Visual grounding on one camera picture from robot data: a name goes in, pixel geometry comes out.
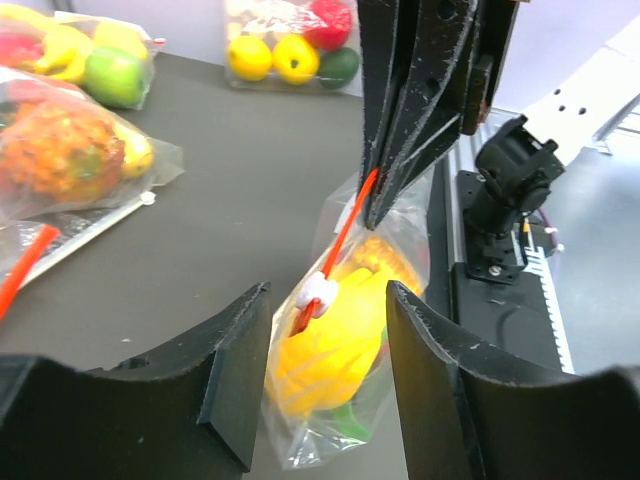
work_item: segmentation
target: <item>table surface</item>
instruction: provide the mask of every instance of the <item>table surface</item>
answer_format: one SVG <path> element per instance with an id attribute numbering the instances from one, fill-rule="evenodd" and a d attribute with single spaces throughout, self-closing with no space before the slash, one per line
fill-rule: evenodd
<path id="1" fill-rule="evenodd" d="M 155 205 L 29 285 L 2 324 L 0 352 L 113 367 L 209 318 L 258 281 L 272 283 L 275 309 L 309 268 L 323 202 L 360 162 L 361 100 L 234 91 L 220 67 L 169 55 L 157 66 L 146 108 L 125 116 L 184 147 L 186 173 L 158 190 Z M 629 255 L 640 162 L 583 157 L 559 180 L 548 213 L 561 232 L 571 227 L 562 237 L 560 303 L 574 362 L 586 371 L 640 363 L 633 315 L 640 301 L 624 283 L 635 278 Z M 616 165 L 623 170 L 611 173 Z M 609 201 L 612 191 L 618 203 Z M 600 248 L 582 243 L 583 235 Z M 433 282 L 446 279 L 433 275 Z M 260 428 L 245 478 L 406 479 L 397 408 L 369 445 L 305 471 L 282 473 Z"/>

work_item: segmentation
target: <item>white knot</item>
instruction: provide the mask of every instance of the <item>white knot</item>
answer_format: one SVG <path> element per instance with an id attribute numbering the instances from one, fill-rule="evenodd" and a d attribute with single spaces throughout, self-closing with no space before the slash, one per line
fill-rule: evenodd
<path id="1" fill-rule="evenodd" d="M 338 282 L 327 280 L 322 272 L 314 272 L 302 285 L 298 298 L 296 298 L 296 308 L 303 310 L 312 301 L 318 300 L 320 307 L 313 312 L 313 318 L 319 318 L 335 302 L 339 289 Z"/>

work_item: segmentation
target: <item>dark green fruit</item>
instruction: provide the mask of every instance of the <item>dark green fruit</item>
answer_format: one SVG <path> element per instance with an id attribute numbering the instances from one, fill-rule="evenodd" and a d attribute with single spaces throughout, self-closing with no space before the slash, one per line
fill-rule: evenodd
<path id="1" fill-rule="evenodd" d="M 342 47 L 324 54 L 317 75 L 324 88 L 338 90 L 351 83 L 359 67 L 360 56 L 351 48 Z"/>

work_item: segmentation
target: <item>lemon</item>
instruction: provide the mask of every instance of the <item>lemon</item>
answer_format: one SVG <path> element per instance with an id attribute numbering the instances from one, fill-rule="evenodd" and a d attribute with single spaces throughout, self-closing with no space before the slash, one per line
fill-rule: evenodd
<path id="1" fill-rule="evenodd" d="M 320 55 L 302 35 L 284 36 L 273 49 L 273 66 L 291 85 L 310 81 L 320 67 Z"/>
<path id="2" fill-rule="evenodd" d="M 271 70 L 271 50 L 257 37 L 243 35 L 229 43 L 227 60 L 233 73 L 243 80 L 259 82 Z"/>

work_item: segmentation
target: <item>red toy fruit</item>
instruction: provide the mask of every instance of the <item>red toy fruit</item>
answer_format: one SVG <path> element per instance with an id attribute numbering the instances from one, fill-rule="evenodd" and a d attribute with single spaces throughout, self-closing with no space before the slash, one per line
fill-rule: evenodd
<path id="1" fill-rule="evenodd" d="M 351 35 L 351 10 L 340 0 L 315 0 L 309 6 L 313 18 L 303 35 L 316 48 L 328 52 L 342 47 Z"/>
<path id="2" fill-rule="evenodd" d="M 40 42 L 28 35 L 0 33 L 0 64 L 30 70 L 29 65 L 43 55 Z"/>

